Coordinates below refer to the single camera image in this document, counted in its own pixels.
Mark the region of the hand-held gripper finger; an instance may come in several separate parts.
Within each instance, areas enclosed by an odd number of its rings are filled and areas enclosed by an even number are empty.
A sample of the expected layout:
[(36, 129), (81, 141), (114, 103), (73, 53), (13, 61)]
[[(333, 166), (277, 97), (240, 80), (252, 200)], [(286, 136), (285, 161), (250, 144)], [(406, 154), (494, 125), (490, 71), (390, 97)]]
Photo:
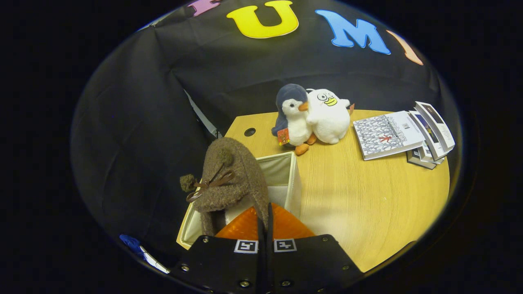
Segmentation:
[(266, 286), (265, 233), (254, 214), (256, 240), (199, 236), (170, 269), (170, 279), (197, 294), (257, 294)]
[(364, 273), (330, 234), (315, 234), (271, 204), (268, 279), (275, 294), (340, 294)]

